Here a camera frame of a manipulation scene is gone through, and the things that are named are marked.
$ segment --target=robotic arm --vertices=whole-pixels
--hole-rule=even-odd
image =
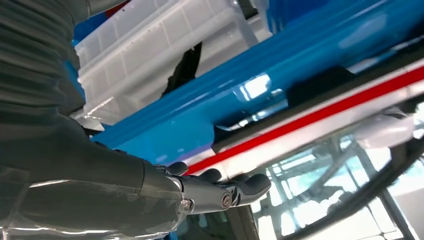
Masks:
[[[0,227],[9,238],[152,239],[187,214],[250,204],[271,186],[261,174],[181,176],[183,163],[107,149],[58,113],[75,24],[121,2],[0,0]]]

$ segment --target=white plastic part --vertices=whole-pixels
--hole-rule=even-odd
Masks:
[[[364,149],[391,148],[414,137],[414,115],[391,108],[371,118],[354,134]]]
[[[76,46],[80,116],[113,125],[154,102],[183,53],[212,35],[200,74],[258,43],[236,0],[132,0]],[[245,47],[223,54],[231,42]]]
[[[256,8],[263,24],[263,28],[269,32],[270,28],[268,25],[267,10],[270,7],[270,0],[250,0],[250,3],[254,8]]]

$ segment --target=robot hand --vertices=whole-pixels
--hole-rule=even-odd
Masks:
[[[189,214],[218,212],[249,205],[271,187],[270,180],[263,174],[252,177],[242,174],[229,181],[219,181],[222,176],[217,169],[206,170],[199,176],[182,176],[188,170],[183,162],[157,168],[179,187],[184,195],[182,204],[189,209]]]

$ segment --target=screw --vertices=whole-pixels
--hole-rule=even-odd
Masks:
[[[229,192],[226,192],[221,197],[221,207],[227,209],[231,206],[232,200]]]
[[[192,202],[188,199],[183,199],[181,201],[181,206],[184,210],[189,210],[192,207]]]

